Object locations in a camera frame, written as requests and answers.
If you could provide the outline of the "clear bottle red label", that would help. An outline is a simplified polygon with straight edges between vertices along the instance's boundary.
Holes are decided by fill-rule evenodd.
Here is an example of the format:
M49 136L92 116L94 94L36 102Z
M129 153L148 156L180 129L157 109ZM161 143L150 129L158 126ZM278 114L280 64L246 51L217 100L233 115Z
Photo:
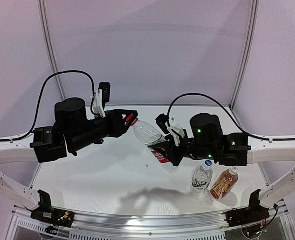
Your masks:
M165 137L155 127L138 118L135 119L131 127L136 138L150 150L160 165L169 173L175 173L177 168L173 166L168 158L163 153L153 149L154 145L165 142Z

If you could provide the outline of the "blue white bottle cap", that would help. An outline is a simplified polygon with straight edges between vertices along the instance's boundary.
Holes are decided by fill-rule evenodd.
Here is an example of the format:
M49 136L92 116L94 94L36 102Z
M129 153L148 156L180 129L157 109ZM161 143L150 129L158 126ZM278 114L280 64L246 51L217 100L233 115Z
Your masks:
M211 168L213 166L213 162L211 160L206 160L203 166L206 168Z

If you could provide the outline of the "clear bottle green blue label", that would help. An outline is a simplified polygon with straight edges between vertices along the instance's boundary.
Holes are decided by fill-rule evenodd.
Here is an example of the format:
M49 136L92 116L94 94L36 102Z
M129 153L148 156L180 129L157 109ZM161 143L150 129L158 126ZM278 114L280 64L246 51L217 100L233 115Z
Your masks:
M203 196L212 181L213 167L204 167L204 163L198 165L191 177L190 194L193 197Z

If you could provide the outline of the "red bottle cap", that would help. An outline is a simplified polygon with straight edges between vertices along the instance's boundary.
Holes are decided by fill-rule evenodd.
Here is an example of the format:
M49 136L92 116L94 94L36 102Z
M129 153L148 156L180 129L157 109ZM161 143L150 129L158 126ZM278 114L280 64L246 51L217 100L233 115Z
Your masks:
M130 114L127 116L126 120L125 120L125 123L126 125L131 125L132 122L135 120L135 115L134 114Z

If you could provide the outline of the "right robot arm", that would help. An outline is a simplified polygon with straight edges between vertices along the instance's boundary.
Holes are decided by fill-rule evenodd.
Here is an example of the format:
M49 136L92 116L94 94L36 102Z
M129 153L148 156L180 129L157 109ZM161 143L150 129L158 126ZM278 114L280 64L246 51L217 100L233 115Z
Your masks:
M212 160L226 167L295 162L295 136L262 137L245 132L224 135L219 117L208 113L200 113L190 119L192 138L165 114L159 115L155 121L166 137L165 142L157 143L152 148L175 167L180 165L183 158ZM294 192L295 166L265 191L253 192L250 199L261 207L271 208Z

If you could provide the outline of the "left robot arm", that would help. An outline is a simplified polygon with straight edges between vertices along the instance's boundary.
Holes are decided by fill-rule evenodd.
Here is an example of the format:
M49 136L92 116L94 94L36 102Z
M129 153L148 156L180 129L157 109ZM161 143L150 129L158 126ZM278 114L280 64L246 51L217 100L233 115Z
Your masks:
M114 109L94 119L87 118L86 103L73 97L54 107L54 126L39 127L30 136L0 139L0 165L15 162L49 163L92 145L101 145L105 138L119 138L128 132L138 117L136 110ZM29 189L0 171L0 195L15 201L31 212L51 213L48 193Z

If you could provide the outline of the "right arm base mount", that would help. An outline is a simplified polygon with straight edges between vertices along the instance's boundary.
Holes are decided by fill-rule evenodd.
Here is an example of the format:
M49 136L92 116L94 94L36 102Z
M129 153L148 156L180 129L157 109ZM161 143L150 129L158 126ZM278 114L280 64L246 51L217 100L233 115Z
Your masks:
M247 207L229 210L225 213L230 228L260 222L270 217L269 208L261 206L259 200L261 190L258 189L250 195Z

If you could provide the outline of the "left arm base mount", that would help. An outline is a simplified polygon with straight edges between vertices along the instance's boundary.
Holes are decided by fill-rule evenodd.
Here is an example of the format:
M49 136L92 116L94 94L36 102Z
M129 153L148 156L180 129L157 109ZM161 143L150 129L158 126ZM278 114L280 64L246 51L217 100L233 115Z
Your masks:
M39 194L38 208L31 212L31 218L42 223L49 224L45 229L47 234L56 234L60 227L71 228L74 222L75 213L69 210L62 210L52 207L51 197L42 190Z

